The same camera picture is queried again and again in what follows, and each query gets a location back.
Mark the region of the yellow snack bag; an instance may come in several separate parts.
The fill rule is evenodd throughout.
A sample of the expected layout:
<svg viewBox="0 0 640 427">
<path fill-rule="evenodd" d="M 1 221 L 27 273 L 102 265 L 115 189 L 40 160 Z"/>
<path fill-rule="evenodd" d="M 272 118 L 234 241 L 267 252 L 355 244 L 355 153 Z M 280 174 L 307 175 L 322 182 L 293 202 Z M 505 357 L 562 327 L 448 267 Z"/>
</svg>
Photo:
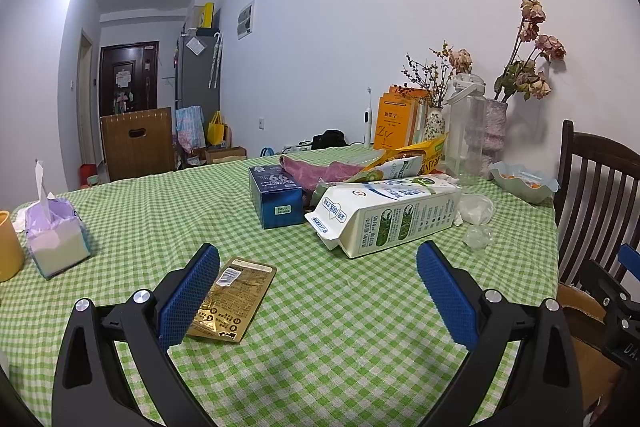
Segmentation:
<svg viewBox="0 0 640 427">
<path fill-rule="evenodd" d="M 443 134 L 431 140 L 395 148 L 395 150 L 386 150 L 377 160 L 367 165 L 364 171 L 378 168 L 387 161 L 418 156 L 421 158 L 420 173 L 430 173 L 436 169 L 442 157 L 446 139 L 447 135 Z"/>
</svg>

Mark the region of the white electric toothbrush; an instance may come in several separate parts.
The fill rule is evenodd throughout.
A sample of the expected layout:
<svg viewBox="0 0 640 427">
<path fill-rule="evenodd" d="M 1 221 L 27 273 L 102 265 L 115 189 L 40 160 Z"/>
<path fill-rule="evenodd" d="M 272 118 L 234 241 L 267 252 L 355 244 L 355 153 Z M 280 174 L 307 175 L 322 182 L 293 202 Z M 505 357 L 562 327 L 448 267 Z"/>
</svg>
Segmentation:
<svg viewBox="0 0 640 427">
<path fill-rule="evenodd" d="M 366 134 L 364 135 L 364 144 L 367 146 L 372 145 L 372 89 L 371 87 L 367 87 L 368 92 L 368 105 L 366 108 L 366 113 L 364 113 L 364 122 L 366 123 Z"/>
</svg>

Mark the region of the purple tissue pack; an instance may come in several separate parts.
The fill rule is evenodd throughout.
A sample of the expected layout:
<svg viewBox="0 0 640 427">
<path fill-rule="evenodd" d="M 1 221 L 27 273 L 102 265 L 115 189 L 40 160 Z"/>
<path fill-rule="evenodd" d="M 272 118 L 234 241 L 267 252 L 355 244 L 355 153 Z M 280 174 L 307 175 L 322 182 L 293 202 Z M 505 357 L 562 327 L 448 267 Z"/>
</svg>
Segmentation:
<svg viewBox="0 0 640 427">
<path fill-rule="evenodd" d="M 50 198 L 44 186 L 44 168 L 35 162 L 38 200 L 25 213 L 29 257 L 39 273 L 51 280 L 91 257 L 86 228 L 69 200 Z"/>
</svg>

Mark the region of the white green milk carton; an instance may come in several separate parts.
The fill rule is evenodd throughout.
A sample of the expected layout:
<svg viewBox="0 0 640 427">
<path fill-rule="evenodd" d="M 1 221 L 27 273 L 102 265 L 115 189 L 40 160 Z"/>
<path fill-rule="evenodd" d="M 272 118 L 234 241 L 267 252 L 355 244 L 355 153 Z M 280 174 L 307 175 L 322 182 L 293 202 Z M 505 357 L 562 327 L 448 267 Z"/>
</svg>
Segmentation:
<svg viewBox="0 0 640 427">
<path fill-rule="evenodd" d="M 450 228 L 461 194 L 444 174 L 340 183 L 305 219 L 326 248 L 355 259 Z"/>
</svg>

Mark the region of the blue box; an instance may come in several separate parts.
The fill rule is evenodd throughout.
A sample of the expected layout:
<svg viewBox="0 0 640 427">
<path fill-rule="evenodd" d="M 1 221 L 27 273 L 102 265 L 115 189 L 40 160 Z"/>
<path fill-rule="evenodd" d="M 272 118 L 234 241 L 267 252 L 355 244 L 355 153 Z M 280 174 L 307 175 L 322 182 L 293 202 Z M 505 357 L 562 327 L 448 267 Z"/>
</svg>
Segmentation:
<svg viewBox="0 0 640 427">
<path fill-rule="evenodd" d="M 303 189 L 280 165 L 250 167 L 248 183 L 264 229 L 303 223 Z"/>
</svg>

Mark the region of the light green wavy bowl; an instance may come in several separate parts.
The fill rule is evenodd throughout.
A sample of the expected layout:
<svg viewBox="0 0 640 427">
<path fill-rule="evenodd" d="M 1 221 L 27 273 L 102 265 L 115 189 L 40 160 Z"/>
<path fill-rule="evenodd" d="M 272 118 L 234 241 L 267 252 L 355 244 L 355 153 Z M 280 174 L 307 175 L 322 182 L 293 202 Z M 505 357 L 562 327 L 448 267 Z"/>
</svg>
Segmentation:
<svg viewBox="0 0 640 427">
<path fill-rule="evenodd" d="M 488 173 L 504 191 L 530 205 L 545 202 L 560 188 L 560 184 L 552 176 L 547 176 L 541 171 L 529 170 L 523 165 L 497 161 L 489 165 Z"/>
</svg>

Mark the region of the clear plastic cup lid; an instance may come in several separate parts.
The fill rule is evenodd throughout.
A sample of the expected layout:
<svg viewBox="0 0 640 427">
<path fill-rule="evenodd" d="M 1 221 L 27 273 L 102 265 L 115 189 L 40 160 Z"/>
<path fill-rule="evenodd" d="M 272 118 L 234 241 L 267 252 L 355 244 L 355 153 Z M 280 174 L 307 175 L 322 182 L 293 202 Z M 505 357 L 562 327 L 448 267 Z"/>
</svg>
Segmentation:
<svg viewBox="0 0 640 427">
<path fill-rule="evenodd" d="M 495 204 L 482 194 L 462 194 L 458 213 L 460 218 L 470 225 L 487 225 L 494 217 Z"/>
</svg>

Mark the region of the grey refrigerator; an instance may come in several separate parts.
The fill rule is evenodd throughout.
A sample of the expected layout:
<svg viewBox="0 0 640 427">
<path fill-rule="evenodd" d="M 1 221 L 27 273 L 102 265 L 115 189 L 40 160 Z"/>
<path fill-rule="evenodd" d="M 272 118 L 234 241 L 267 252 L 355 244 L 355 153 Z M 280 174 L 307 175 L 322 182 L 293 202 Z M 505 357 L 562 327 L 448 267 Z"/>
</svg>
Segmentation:
<svg viewBox="0 0 640 427">
<path fill-rule="evenodd" d="M 207 126 L 220 109 L 223 43 L 213 28 L 198 28 L 178 41 L 175 129 L 186 150 L 208 145 Z"/>
</svg>

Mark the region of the black bag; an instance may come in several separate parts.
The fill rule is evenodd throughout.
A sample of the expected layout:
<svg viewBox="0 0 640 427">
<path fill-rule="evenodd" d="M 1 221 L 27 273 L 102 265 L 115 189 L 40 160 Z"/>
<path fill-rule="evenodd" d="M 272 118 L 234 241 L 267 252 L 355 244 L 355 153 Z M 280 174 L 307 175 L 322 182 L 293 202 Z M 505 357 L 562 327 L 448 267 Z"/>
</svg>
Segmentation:
<svg viewBox="0 0 640 427">
<path fill-rule="evenodd" d="M 321 134 L 315 135 L 311 141 L 313 150 L 325 150 L 326 148 L 343 146 L 347 146 L 347 142 L 344 132 L 341 130 L 326 130 Z"/>
</svg>

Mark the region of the dark entrance door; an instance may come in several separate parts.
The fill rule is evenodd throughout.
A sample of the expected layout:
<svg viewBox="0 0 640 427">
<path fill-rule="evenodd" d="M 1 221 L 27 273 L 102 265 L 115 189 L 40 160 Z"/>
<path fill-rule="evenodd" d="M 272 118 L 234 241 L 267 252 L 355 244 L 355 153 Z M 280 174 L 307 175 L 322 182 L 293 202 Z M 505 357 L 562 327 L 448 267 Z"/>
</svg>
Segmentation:
<svg viewBox="0 0 640 427">
<path fill-rule="evenodd" d="M 157 108 L 158 41 L 104 46 L 99 68 L 100 116 Z"/>
</svg>

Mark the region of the wooden chair back with slot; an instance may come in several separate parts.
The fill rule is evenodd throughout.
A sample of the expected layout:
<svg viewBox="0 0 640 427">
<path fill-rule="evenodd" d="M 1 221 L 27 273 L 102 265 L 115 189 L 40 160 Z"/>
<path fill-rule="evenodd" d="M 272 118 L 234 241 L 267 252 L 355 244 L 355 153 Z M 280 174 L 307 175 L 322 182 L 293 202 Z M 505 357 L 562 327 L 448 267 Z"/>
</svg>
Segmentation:
<svg viewBox="0 0 640 427">
<path fill-rule="evenodd" d="M 111 181 L 176 169 L 168 107 L 103 116 L 101 134 Z"/>
</svg>

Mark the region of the cardboard trash box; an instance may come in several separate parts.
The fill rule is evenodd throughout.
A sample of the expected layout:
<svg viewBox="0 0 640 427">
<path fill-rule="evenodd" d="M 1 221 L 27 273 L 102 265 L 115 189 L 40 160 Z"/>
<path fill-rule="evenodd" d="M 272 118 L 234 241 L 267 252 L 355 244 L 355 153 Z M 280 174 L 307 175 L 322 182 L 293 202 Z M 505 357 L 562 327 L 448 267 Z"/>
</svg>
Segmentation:
<svg viewBox="0 0 640 427">
<path fill-rule="evenodd" d="M 585 291 L 560 284 L 556 300 L 561 303 L 574 343 L 582 384 L 582 405 L 588 411 L 607 397 L 624 370 L 601 351 L 605 309 Z"/>
</svg>

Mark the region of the gold snack wrapper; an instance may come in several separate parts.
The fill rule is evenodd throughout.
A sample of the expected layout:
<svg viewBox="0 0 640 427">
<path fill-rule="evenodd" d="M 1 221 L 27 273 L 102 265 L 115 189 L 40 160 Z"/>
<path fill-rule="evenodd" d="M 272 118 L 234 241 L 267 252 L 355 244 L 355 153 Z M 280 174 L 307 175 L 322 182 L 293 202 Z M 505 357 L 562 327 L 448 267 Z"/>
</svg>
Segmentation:
<svg viewBox="0 0 640 427">
<path fill-rule="evenodd" d="M 277 268 L 230 259 L 209 289 L 186 332 L 195 338 L 240 343 L 277 274 Z"/>
</svg>

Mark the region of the pink towel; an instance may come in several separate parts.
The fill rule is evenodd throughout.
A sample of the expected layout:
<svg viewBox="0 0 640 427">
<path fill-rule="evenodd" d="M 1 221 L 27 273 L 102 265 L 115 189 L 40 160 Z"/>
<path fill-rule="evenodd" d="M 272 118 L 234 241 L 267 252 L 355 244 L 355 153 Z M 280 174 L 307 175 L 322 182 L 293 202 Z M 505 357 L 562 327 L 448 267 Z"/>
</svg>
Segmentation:
<svg viewBox="0 0 640 427">
<path fill-rule="evenodd" d="M 329 166 L 311 165 L 288 156 L 280 157 L 280 166 L 305 191 L 312 192 L 321 182 L 343 182 L 356 176 L 361 166 L 332 161 Z"/>
</svg>

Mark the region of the green checkered tablecloth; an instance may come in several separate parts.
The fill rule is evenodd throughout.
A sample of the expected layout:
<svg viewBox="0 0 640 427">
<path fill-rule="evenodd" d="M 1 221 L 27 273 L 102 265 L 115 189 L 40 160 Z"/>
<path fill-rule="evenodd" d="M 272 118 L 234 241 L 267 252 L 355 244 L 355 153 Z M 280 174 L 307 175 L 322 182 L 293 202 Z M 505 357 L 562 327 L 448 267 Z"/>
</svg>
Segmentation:
<svg viewBox="0 0 640 427">
<path fill-rule="evenodd" d="M 122 303 L 214 245 L 276 276 L 239 343 L 170 350 L 221 426 L 414 426 L 462 362 L 416 273 L 416 243 L 348 259 L 308 225 L 264 229 L 248 161 L 111 182 L 68 194 L 91 256 L 52 280 L 32 263 L 1 286 L 1 350 L 14 388 L 48 423 L 73 306 Z"/>
</svg>

